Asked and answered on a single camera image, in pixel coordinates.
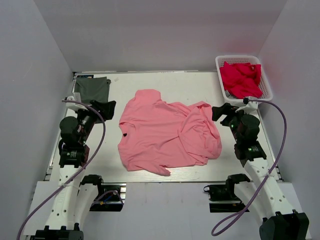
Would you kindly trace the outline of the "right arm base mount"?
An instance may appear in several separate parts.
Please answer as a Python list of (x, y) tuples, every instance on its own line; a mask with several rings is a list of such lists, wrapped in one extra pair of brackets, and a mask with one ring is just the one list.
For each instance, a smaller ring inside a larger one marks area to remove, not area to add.
[(203, 188), (208, 194), (210, 213), (236, 213), (245, 208), (245, 204), (227, 190), (225, 184), (210, 184)]

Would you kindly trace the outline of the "pink t-shirt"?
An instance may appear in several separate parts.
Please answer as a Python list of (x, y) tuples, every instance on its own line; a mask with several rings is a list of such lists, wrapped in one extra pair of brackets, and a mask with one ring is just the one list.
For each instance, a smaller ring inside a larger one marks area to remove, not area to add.
[(167, 103), (155, 89), (142, 89), (119, 120), (120, 160), (127, 171), (170, 176), (170, 168), (204, 166), (222, 152), (210, 104)]

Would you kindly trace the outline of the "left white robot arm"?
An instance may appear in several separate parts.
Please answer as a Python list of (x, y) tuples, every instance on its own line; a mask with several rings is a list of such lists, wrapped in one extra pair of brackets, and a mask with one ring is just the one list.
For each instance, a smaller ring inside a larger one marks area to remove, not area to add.
[(106, 187), (100, 175), (85, 175), (93, 160), (87, 146), (89, 135), (96, 124), (104, 125), (114, 116), (116, 102), (90, 101), (84, 104), (67, 97), (63, 100), (75, 116), (60, 121), (58, 188), (48, 199), (53, 205), (43, 230), (37, 230), (35, 240), (82, 240), (82, 231), (94, 200), (105, 196)]

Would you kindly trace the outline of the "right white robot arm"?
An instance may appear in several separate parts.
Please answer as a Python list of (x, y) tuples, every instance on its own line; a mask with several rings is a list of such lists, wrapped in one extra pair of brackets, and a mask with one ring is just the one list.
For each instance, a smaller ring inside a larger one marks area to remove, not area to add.
[(259, 223), (260, 239), (304, 240), (309, 219), (304, 212), (294, 209), (279, 187), (272, 173), (278, 163), (269, 166), (267, 155), (258, 141), (261, 122), (248, 113), (249, 107), (260, 103), (260, 100), (245, 98), (243, 102), (243, 107), (229, 103), (212, 107), (214, 122), (225, 116), (220, 123), (231, 130), (235, 140), (234, 153), (246, 173), (228, 176), (224, 191), (220, 192), (220, 195), (227, 195), (233, 200), (240, 199), (244, 208), (227, 216), (225, 220), (230, 220), (230, 223), (220, 231), (217, 228), (224, 220), (218, 222), (211, 234), (214, 237), (221, 235), (249, 211)]

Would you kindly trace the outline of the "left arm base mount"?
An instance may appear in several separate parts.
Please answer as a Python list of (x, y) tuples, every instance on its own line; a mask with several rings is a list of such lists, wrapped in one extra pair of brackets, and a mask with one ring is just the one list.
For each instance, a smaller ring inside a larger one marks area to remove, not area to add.
[(90, 207), (90, 212), (120, 212), (126, 198), (126, 183), (103, 183)]

